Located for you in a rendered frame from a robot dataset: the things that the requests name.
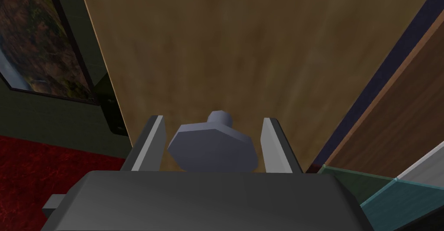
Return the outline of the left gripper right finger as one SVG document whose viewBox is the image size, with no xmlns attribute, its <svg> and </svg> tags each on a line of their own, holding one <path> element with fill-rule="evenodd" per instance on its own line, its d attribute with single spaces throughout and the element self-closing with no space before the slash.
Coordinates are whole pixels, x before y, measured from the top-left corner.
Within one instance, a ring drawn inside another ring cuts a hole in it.
<svg viewBox="0 0 444 231">
<path fill-rule="evenodd" d="M 264 118 L 260 142 L 266 173 L 303 172 L 276 118 Z"/>
</svg>

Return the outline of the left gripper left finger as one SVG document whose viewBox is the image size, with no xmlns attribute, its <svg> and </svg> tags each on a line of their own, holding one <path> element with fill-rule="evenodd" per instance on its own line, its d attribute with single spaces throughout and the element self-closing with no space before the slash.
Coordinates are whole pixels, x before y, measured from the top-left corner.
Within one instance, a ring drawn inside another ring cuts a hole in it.
<svg viewBox="0 0 444 231">
<path fill-rule="evenodd" d="M 159 171 L 166 138 L 164 117 L 152 115 L 123 163 L 121 171 Z"/>
</svg>

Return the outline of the grey door knob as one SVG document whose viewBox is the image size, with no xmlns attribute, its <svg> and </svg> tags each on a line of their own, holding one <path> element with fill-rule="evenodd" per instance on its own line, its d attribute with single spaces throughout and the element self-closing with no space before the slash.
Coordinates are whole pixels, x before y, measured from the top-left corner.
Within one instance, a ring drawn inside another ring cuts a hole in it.
<svg viewBox="0 0 444 231">
<path fill-rule="evenodd" d="M 212 111 L 206 122 L 181 125 L 167 150 L 188 172 L 253 172 L 258 166 L 251 138 L 232 128 L 225 111 Z"/>
</svg>

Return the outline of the brown wooden door leaf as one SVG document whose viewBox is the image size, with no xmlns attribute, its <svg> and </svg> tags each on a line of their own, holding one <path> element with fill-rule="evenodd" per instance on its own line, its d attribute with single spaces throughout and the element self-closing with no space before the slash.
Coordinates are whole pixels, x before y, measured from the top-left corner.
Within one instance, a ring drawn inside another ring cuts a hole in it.
<svg viewBox="0 0 444 231">
<path fill-rule="evenodd" d="M 129 134 L 224 110 L 307 169 L 426 0 L 85 0 Z"/>
</svg>

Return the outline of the framed landscape picture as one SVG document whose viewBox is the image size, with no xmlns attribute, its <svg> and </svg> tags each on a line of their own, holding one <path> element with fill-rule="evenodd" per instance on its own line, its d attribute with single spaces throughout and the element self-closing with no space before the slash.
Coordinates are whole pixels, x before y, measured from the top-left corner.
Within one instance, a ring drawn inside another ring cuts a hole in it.
<svg viewBox="0 0 444 231">
<path fill-rule="evenodd" d="M 13 91 L 98 104 L 60 0 L 0 0 L 0 78 Z"/>
</svg>

